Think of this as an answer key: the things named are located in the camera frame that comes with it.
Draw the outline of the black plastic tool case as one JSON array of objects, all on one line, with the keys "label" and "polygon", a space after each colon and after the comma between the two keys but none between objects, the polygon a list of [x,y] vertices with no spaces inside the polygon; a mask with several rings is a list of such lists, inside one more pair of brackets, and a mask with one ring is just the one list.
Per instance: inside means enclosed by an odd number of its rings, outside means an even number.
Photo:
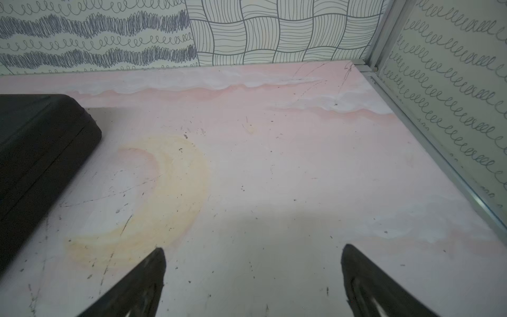
[{"label": "black plastic tool case", "polygon": [[1,95],[1,270],[102,139],[67,95]]}]

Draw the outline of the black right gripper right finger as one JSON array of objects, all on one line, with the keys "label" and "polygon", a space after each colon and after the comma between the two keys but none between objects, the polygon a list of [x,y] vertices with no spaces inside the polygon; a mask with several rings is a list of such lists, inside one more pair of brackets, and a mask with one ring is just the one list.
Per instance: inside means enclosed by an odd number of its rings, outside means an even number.
[{"label": "black right gripper right finger", "polygon": [[436,316],[352,244],[341,268],[347,302],[354,316]]}]

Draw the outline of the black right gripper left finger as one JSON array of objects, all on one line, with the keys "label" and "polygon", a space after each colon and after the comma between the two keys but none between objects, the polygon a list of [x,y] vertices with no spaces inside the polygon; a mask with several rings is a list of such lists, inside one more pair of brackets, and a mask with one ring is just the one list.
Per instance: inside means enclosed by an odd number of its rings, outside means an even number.
[{"label": "black right gripper left finger", "polygon": [[155,316],[164,287],[166,258],[154,249],[81,316]]}]

